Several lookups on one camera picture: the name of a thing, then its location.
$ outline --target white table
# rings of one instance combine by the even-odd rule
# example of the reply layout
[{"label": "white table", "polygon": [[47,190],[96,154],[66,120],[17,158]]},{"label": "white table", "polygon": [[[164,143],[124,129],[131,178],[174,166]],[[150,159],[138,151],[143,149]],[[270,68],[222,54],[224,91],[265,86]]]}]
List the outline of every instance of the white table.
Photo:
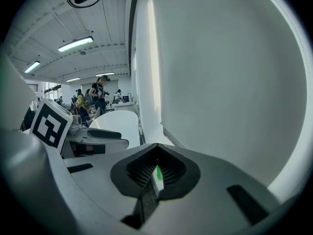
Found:
[{"label": "white table", "polygon": [[138,117],[131,111],[113,111],[96,118],[90,128],[116,131],[122,134],[122,139],[129,142],[129,148],[140,146]]},{"label": "white table", "polygon": [[113,108],[115,111],[132,111],[135,112],[134,109],[134,102],[127,102],[127,103],[118,103],[118,104],[112,104],[111,108]]}]

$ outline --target woman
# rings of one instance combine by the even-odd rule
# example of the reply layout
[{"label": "woman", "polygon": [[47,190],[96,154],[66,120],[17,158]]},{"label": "woman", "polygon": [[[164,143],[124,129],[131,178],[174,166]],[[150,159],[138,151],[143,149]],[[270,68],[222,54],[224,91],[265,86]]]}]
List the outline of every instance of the woman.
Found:
[{"label": "woman", "polygon": [[82,118],[82,123],[86,123],[86,121],[90,120],[88,115],[89,107],[85,105],[85,99],[81,89],[77,90],[77,108],[79,110],[80,117]]},{"label": "woman", "polygon": [[109,81],[110,79],[108,76],[100,76],[98,77],[97,82],[92,84],[89,91],[89,95],[92,97],[96,109],[100,108],[100,115],[106,112],[106,102],[104,97],[109,93],[103,90],[103,86]]}]

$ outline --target laboratory room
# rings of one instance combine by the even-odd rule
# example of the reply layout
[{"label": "laboratory room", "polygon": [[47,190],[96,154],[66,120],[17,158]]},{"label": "laboratory room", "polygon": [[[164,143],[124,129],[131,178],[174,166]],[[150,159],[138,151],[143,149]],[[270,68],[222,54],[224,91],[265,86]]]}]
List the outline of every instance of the laboratory room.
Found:
[{"label": "laboratory room", "polygon": [[4,229],[304,234],[308,1],[1,1]]}]

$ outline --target ceiling light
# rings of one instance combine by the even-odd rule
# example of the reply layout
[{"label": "ceiling light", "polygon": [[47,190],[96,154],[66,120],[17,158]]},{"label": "ceiling light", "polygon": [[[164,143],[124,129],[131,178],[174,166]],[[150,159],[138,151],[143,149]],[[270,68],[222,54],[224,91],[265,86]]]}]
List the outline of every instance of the ceiling light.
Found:
[{"label": "ceiling light", "polygon": [[80,77],[76,77],[76,78],[69,79],[66,82],[72,82],[72,81],[76,81],[76,80],[79,80],[79,79],[80,79]]},{"label": "ceiling light", "polygon": [[79,40],[74,40],[73,42],[71,42],[69,44],[63,45],[60,48],[58,48],[58,50],[60,52],[63,52],[63,51],[66,51],[68,49],[77,47],[79,45],[84,45],[84,44],[91,43],[91,42],[93,42],[93,38],[92,37],[85,37],[85,38],[82,38],[82,39],[79,39]]},{"label": "ceiling light", "polygon": [[33,69],[35,69],[38,65],[40,64],[39,61],[36,61],[35,63],[33,63],[27,70],[25,70],[25,73],[29,73],[31,72]]},{"label": "ceiling light", "polygon": [[108,72],[108,73],[103,73],[103,74],[97,74],[96,76],[104,76],[104,75],[114,75],[114,72]]}]

